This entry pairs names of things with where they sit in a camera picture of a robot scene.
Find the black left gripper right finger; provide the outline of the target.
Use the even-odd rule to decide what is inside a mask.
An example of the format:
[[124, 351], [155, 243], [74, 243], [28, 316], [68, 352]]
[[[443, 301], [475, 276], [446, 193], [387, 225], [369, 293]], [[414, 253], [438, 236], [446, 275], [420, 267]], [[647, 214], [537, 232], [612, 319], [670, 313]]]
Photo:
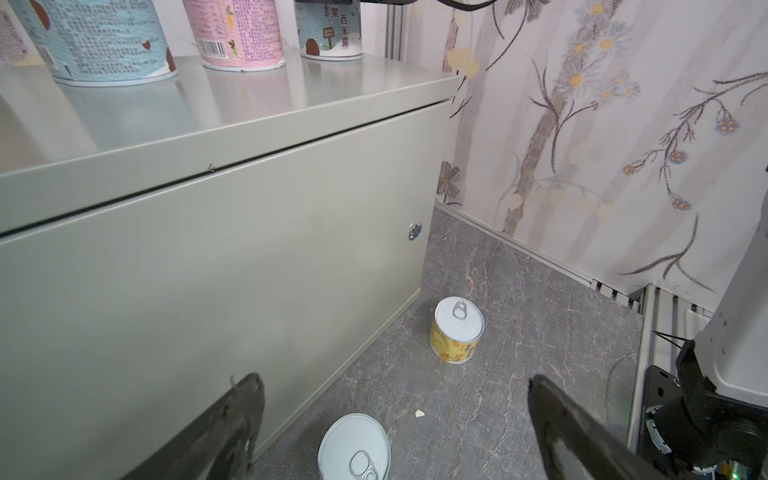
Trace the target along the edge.
[[528, 410], [549, 479], [661, 479], [544, 375], [529, 379]]

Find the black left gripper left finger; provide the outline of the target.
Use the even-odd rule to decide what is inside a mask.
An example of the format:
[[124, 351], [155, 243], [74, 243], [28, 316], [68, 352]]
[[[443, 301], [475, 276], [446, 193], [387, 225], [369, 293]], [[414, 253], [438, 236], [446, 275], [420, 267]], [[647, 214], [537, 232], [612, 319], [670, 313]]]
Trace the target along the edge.
[[245, 479], [252, 469], [265, 406], [263, 380], [250, 373], [124, 477]]

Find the white lid green can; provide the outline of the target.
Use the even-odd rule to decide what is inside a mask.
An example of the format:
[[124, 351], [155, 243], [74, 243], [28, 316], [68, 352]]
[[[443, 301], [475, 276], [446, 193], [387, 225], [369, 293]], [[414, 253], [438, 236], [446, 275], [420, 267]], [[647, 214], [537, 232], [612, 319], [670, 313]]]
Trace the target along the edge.
[[363, 413], [347, 414], [325, 433], [317, 456], [322, 479], [380, 479], [389, 476], [390, 440], [382, 425]]

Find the white lid pink-red can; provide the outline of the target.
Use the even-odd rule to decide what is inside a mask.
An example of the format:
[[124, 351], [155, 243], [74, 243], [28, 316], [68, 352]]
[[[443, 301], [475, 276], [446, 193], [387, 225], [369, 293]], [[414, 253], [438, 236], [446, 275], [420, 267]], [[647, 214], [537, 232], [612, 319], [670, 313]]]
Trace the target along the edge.
[[274, 0], [184, 0], [203, 66], [257, 72], [285, 65]]

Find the white lid light-blue can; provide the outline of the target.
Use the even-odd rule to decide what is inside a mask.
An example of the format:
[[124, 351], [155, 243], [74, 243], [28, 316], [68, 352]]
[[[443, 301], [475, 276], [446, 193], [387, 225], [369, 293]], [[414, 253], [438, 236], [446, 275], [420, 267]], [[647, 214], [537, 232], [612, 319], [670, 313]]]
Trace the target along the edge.
[[11, 1], [53, 79], [81, 87], [153, 83], [177, 68], [151, 1]]

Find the white lid teal can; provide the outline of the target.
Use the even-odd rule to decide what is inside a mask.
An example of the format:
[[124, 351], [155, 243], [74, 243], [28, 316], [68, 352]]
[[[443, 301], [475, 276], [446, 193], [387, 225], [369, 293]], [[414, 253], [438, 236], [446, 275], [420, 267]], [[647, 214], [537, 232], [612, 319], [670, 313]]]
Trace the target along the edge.
[[362, 56], [359, 1], [295, 1], [294, 10], [303, 57], [351, 61]]

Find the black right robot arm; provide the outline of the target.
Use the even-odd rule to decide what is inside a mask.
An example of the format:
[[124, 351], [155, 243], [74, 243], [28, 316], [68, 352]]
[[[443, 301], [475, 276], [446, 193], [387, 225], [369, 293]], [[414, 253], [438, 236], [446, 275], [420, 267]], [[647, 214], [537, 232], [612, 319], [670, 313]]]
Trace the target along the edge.
[[767, 219], [715, 314], [675, 361], [677, 391], [644, 415], [646, 455], [671, 478], [757, 479], [767, 462]]

